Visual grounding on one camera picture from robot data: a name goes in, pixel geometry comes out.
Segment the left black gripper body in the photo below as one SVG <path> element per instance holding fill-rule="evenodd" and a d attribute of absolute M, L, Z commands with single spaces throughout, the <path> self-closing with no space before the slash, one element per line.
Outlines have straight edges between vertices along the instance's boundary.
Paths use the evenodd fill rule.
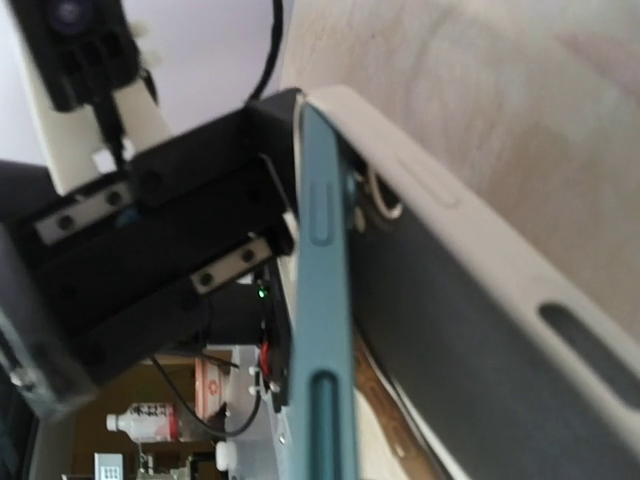
<path fill-rule="evenodd" d="M 1 364 L 65 415 L 206 322 L 205 302 L 292 252 L 291 88 L 1 217 Z"/>

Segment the black phone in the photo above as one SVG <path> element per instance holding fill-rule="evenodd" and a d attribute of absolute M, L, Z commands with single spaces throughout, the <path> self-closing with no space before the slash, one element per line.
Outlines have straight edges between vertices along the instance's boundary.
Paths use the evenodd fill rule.
<path fill-rule="evenodd" d="M 290 476 L 359 476 L 348 230 L 355 181 L 328 116 L 299 107 L 299 241 L 290 376 Z"/>

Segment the clear phone case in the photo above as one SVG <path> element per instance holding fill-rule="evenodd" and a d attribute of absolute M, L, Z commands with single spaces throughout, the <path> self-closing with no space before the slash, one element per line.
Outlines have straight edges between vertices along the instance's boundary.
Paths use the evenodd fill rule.
<path fill-rule="evenodd" d="M 491 207 L 345 86 L 308 93 L 399 198 L 350 244 L 375 363 L 456 479 L 635 479 L 639 347 Z"/>

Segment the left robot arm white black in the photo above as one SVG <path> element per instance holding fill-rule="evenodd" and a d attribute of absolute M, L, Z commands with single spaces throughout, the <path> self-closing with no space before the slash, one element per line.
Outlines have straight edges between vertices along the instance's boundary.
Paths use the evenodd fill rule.
<path fill-rule="evenodd" d="M 1 165 L 1 475 L 24 479 L 41 426 L 158 353 L 266 346 L 287 380 L 276 260 L 296 210 L 290 88 L 56 193 Z"/>

